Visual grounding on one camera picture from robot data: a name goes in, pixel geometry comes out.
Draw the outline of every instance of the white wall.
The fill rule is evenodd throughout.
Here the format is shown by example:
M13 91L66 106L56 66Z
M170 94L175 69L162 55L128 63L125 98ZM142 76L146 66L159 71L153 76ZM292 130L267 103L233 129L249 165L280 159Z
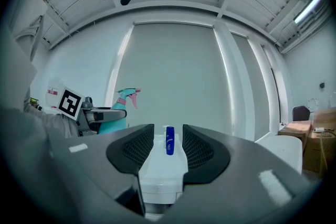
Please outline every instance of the white wall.
M317 98L319 108L328 107L336 91L336 22L331 20L318 33L284 55L291 76L295 106L307 106ZM325 88L319 84L325 82Z
M181 8L132 11L80 30L80 33L73 35L51 51L41 92L46 92L48 80L58 77L67 87L91 96L94 105L111 106L117 79L115 75L118 74L124 52L123 45L127 44L134 22L183 22L214 26L220 55L225 60L223 70L227 72L230 103L233 104L230 106L232 134L254 140L253 93L247 67L230 31L245 36L252 34L260 36L238 22L226 18L219 19L206 12ZM278 72L281 73L283 66L273 68L278 67ZM273 111L270 111L270 119L273 122L278 115L272 113Z
M226 70L212 28L135 25L115 88L141 88L137 110L127 98L129 126L154 123L160 134L171 125L180 138L183 124L232 133Z

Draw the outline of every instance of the spray bottle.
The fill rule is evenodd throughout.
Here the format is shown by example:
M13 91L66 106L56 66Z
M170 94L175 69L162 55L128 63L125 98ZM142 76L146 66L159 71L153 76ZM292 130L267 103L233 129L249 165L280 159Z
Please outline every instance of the spray bottle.
M113 105L111 109L123 109L126 110L126 97L132 99L132 103L134 107L137 109L137 93L140 92L141 89L136 88L128 88L118 91L120 97L117 102ZM118 130L126 129L126 118L117 120L104 122L100 125L98 134L107 134L112 133Z

